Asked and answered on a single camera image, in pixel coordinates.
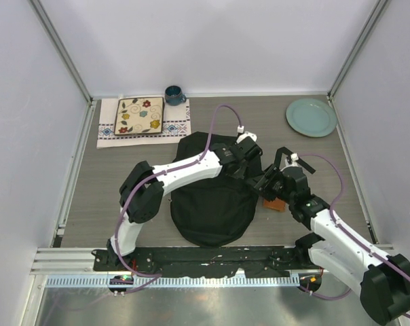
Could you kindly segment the black fabric backpack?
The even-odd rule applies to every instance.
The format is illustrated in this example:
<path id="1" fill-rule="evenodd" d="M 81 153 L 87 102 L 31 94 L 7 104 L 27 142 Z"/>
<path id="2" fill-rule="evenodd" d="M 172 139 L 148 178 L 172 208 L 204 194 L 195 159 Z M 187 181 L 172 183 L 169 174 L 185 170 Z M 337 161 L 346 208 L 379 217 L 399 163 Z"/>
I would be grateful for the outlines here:
<path id="1" fill-rule="evenodd" d="M 234 179 L 225 174 L 225 167 L 232 161 L 230 147 L 236 144 L 233 137 L 213 135 L 210 149 L 223 163 L 221 173 L 184 185 L 171 193 L 170 214 L 181 235 L 200 247 L 221 247 L 239 239 L 253 221 L 258 200 L 254 180 Z M 277 150 L 274 163 L 278 168 L 283 154 L 290 155 L 285 147 Z M 302 164 L 302 169 L 314 173 L 314 169 Z M 262 168 L 260 177 L 265 172 Z M 313 198 L 288 204 L 293 217 L 302 222 L 307 217 L 302 204 Z"/>

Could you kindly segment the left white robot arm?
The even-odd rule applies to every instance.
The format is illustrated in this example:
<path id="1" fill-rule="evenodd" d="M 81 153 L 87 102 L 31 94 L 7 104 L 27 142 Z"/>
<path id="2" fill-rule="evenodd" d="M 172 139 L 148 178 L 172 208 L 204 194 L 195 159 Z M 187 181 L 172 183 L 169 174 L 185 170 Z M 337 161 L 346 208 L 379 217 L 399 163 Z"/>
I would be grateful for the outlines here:
<path id="1" fill-rule="evenodd" d="M 179 143 L 171 164 L 139 162 L 119 189 L 120 212 L 107 241 L 109 263 L 127 270 L 143 224 L 170 196 L 170 216 L 183 238 L 213 248 L 239 239 L 255 216 L 258 195 L 247 183 L 261 173 L 257 136 L 195 132 Z"/>

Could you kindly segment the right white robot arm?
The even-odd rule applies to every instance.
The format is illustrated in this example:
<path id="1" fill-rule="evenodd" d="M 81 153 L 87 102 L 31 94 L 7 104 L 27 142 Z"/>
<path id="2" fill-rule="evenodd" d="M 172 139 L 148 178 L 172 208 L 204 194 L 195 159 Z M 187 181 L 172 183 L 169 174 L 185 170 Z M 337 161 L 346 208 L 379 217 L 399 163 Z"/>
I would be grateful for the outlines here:
<path id="1" fill-rule="evenodd" d="M 271 165 L 251 183 L 266 200 L 287 203 L 293 218 L 311 230 L 299 239 L 294 252 L 298 266 L 317 265 L 329 271 L 359 297 L 365 312 L 380 325 L 410 311 L 410 261 L 401 254 L 388 254 L 355 232 L 311 192 L 302 167 Z"/>

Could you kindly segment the brown leather wallet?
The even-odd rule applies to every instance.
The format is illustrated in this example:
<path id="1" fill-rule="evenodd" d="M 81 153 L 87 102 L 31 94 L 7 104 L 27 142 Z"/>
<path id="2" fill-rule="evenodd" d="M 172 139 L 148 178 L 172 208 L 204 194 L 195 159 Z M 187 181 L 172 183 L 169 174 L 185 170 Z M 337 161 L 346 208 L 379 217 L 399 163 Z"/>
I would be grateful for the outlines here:
<path id="1" fill-rule="evenodd" d="M 267 209 L 278 211 L 280 213 L 283 213 L 286 210 L 286 203 L 282 200 L 279 200 L 279 199 L 275 199 L 275 200 L 272 200 L 272 201 L 264 199 L 263 200 L 263 206 Z"/>

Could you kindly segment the round teal plate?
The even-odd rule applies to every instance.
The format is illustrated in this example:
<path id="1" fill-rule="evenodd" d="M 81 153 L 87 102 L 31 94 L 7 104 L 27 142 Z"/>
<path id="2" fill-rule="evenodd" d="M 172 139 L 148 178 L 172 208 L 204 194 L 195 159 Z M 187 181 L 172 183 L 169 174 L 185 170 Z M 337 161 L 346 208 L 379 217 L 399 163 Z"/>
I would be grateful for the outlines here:
<path id="1" fill-rule="evenodd" d="M 294 131 L 312 138 L 326 137 L 337 127 L 335 111 L 315 98 L 293 101 L 286 109 L 285 118 Z"/>

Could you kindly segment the white patterned placemat cloth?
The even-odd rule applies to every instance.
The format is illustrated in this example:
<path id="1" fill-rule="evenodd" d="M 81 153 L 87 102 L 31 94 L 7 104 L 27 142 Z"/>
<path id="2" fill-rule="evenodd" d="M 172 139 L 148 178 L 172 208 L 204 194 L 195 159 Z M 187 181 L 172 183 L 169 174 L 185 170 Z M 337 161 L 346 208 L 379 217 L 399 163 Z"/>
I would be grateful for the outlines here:
<path id="1" fill-rule="evenodd" d="M 99 149 L 178 143 L 183 137 L 191 134 L 189 101 L 177 106 L 171 106 L 164 100 L 164 117 L 160 134 L 116 136 L 114 134 L 114 123 L 119 99 L 106 98 L 101 102 L 97 140 L 97 148 Z"/>

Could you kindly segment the blue ceramic mug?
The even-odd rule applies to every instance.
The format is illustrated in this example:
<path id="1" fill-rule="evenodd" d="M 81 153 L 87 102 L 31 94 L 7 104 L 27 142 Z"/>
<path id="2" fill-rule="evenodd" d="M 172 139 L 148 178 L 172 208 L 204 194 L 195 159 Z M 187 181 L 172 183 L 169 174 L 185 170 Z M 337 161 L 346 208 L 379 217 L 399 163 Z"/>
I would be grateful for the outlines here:
<path id="1" fill-rule="evenodd" d="M 164 98 L 168 105 L 177 106 L 185 103 L 187 98 L 184 95 L 181 87 L 179 86 L 168 86 L 164 92 Z"/>

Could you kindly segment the square floral ceramic plate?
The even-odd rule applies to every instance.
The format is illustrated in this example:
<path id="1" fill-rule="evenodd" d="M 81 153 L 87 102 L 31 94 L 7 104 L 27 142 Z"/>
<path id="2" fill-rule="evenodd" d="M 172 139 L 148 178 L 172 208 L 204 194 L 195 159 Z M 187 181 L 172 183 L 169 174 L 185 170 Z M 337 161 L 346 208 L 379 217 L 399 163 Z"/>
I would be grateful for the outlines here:
<path id="1" fill-rule="evenodd" d="M 130 97 L 118 100 L 114 123 L 116 136 L 160 134 L 164 117 L 162 97 Z"/>

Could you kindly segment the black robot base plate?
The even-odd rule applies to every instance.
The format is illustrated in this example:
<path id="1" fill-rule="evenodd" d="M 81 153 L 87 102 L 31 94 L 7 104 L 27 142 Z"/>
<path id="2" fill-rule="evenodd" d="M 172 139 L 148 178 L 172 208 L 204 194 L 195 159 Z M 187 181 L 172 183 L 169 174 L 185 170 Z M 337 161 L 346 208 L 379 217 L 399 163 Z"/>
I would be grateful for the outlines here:
<path id="1" fill-rule="evenodd" d="M 137 247 L 124 256 L 142 274 L 164 278 L 231 278 L 243 270 L 247 278 L 288 276 L 291 270 L 320 270 L 298 247 Z"/>

